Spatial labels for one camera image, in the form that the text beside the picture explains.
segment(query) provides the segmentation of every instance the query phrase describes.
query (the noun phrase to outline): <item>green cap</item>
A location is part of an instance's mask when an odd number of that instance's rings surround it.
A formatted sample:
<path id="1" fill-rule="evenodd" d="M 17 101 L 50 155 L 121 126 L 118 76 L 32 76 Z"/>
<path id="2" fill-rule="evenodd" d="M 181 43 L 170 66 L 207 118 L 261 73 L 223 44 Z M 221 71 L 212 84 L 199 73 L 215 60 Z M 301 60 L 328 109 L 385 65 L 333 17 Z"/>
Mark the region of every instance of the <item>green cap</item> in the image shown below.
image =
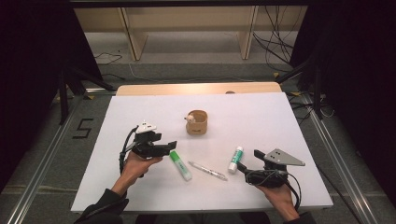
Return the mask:
<path id="1" fill-rule="evenodd" d="M 169 154 L 169 156 L 171 157 L 172 161 L 178 161 L 180 160 L 180 157 L 177 155 L 177 153 L 173 150 L 171 151 L 171 153 Z"/>

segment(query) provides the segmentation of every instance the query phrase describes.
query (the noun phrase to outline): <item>wooden edge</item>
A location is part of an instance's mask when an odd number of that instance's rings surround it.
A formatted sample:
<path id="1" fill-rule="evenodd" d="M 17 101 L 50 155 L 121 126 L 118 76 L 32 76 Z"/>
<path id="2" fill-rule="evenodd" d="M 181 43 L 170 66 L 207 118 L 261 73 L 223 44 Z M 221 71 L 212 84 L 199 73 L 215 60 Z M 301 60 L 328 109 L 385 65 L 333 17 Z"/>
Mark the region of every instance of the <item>wooden edge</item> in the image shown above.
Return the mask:
<path id="1" fill-rule="evenodd" d="M 160 85 L 125 85 L 117 96 L 128 95 L 189 95 L 224 93 L 282 92 L 276 82 L 189 83 Z"/>

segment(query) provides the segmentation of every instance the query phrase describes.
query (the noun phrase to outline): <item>human hand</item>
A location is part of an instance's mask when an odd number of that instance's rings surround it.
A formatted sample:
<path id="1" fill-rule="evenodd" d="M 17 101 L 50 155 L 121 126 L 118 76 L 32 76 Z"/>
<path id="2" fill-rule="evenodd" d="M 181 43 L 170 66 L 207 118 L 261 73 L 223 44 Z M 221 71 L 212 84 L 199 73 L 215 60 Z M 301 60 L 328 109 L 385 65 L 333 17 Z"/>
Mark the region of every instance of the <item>human hand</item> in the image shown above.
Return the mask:
<path id="1" fill-rule="evenodd" d="M 143 159 L 131 151 L 125 161 L 120 178 L 116 181 L 111 190 L 122 196 L 126 190 L 136 182 L 139 176 L 145 174 L 149 170 L 150 165 L 162 160 L 162 157 Z"/>
<path id="2" fill-rule="evenodd" d="M 265 194 L 265 197 L 270 201 L 272 206 L 285 221 L 292 221 L 300 217 L 294 208 L 291 191 L 286 184 L 274 189 L 269 189 L 263 186 L 255 187 Z"/>

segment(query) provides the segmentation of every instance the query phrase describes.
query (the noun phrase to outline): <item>glue stick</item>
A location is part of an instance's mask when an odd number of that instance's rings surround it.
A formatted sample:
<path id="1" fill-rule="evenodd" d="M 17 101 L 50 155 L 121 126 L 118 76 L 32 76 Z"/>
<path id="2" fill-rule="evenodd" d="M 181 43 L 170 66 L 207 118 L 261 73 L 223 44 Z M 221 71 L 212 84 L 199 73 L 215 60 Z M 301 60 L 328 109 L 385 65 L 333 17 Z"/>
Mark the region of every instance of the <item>glue stick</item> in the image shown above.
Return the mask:
<path id="1" fill-rule="evenodd" d="M 230 165 L 228 166 L 228 171 L 230 173 L 235 173 L 237 163 L 241 160 L 242 154 L 244 153 L 244 149 L 242 147 L 237 147 L 235 150 L 235 153 L 233 154 L 233 159 L 230 162 Z"/>

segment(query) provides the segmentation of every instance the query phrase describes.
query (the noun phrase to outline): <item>floor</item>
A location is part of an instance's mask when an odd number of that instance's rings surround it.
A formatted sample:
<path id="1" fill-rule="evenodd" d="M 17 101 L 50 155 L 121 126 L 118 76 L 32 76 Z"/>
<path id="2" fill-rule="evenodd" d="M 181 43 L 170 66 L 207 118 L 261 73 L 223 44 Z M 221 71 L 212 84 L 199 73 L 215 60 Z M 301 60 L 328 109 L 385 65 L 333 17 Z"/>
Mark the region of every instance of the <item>floor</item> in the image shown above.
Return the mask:
<path id="1" fill-rule="evenodd" d="M 242 60 L 233 33 L 150 34 L 138 62 L 131 61 L 123 34 L 86 35 L 105 82 L 115 87 L 124 84 L 273 81 L 275 73 L 282 74 L 278 70 L 290 69 L 276 57 L 268 58 L 257 41 L 252 43 L 249 59 Z M 270 37 L 265 32 L 258 35 Z M 286 41 L 292 45 L 297 34 L 282 35 L 289 35 Z M 275 51 L 283 54 L 279 48 Z M 282 91 L 297 91 L 296 80 L 298 77 L 283 83 Z M 90 89 L 86 96 L 69 95 L 72 112 L 64 125 L 59 125 L 59 101 L 57 98 L 53 100 L 33 147 L 26 152 L 0 195 L 0 223 L 9 220 L 73 223 L 78 218 L 78 214 L 70 212 L 70 207 L 114 94 L 97 90 L 98 87 L 90 82 L 84 84 Z M 309 93 L 290 96 L 290 106 L 295 108 L 305 141 L 318 168 L 323 171 L 323 181 L 334 203 L 332 208 L 312 211 L 317 223 L 396 223 L 395 208 L 356 153 L 336 111 L 330 105 L 324 106 L 323 120 L 317 120 L 315 114 L 309 113 L 310 108 L 302 105 L 310 102 Z M 90 130 L 89 134 L 79 130 L 81 128 Z M 273 223 L 282 223 L 275 211 L 267 213 Z M 123 218 L 125 223 L 134 223 L 135 215 L 124 214 Z"/>

